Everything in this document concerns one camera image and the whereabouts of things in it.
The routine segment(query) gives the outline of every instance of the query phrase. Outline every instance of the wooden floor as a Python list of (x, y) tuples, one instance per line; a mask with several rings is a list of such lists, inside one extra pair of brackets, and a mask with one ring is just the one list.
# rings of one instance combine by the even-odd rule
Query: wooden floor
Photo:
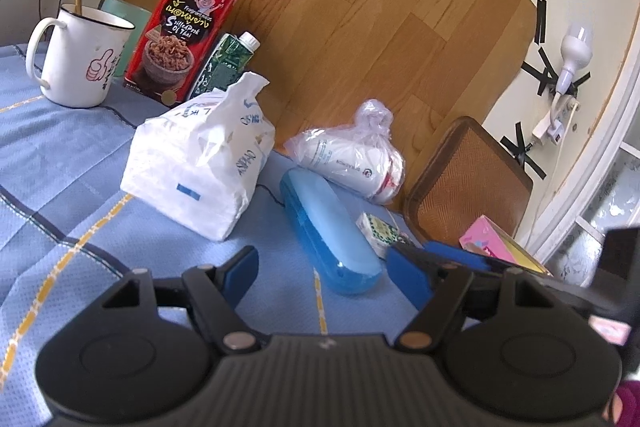
[(276, 146), (310, 126), (349, 123), (378, 98), (395, 115), (407, 190), (453, 120), (484, 120), (535, 22), (530, 0), (240, 0), (225, 29), (262, 43), (250, 66), (271, 82), (258, 100)]

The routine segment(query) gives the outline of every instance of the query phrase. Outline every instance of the red thumbs up drawing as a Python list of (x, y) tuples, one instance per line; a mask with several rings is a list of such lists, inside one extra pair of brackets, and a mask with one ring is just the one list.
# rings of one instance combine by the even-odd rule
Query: red thumbs up drawing
[(113, 50), (108, 49), (100, 58), (94, 58), (91, 62), (89, 62), (89, 67), (86, 70), (86, 79), (89, 82), (98, 82), (102, 80), (109, 71), (108, 62), (109, 59), (113, 57)]

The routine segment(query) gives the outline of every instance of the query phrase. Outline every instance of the mug handle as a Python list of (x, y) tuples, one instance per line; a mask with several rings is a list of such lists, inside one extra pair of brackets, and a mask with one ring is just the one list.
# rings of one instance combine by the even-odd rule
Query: mug handle
[(53, 17), (47, 17), (46, 19), (41, 20), (33, 29), (33, 33), (31, 34), (31, 38), (29, 39), (29, 44), (27, 45), (27, 56), (24, 59), (27, 74), (45, 89), (50, 89), (51, 86), (49, 86), (49, 83), (46, 80), (40, 78), (36, 73), (35, 58), (36, 51), (38, 49), (38, 42), (40, 42), (42, 35), (49, 26), (57, 26), (59, 28), (65, 29), (66, 22), (54, 19)]

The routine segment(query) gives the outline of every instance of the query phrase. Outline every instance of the mug black rim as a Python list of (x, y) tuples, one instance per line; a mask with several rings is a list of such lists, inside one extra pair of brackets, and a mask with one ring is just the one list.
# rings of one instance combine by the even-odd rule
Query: mug black rim
[(91, 19), (89, 17), (85, 17), (84, 15), (78, 15), (76, 12), (73, 12), (71, 10), (68, 10), (67, 8), (65, 8), (64, 6), (60, 6), (61, 10), (64, 10), (65, 12), (67, 12), (69, 15), (73, 15), (74, 17), (78, 17), (80, 19), (84, 19), (85, 21), (91, 21), (91, 22), (95, 22), (97, 24), (102, 24), (103, 26), (108, 26), (109, 28), (116, 28), (117, 30), (135, 30), (136, 29), (136, 25), (133, 22), (127, 21), (129, 24), (131, 24), (131, 28), (125, 28), (123, 26), (116, 26), (115, 24), (109, 24), (108, 22), (103, 22), (103, 21), (97, 21), (96, 19)]

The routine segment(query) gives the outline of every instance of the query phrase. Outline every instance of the red food package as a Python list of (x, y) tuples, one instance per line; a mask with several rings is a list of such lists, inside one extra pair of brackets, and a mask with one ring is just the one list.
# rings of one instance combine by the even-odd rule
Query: red food package
[(183, 102), (236, 0), (162, 0), (125, 73), (126, 86), (165, 105)]

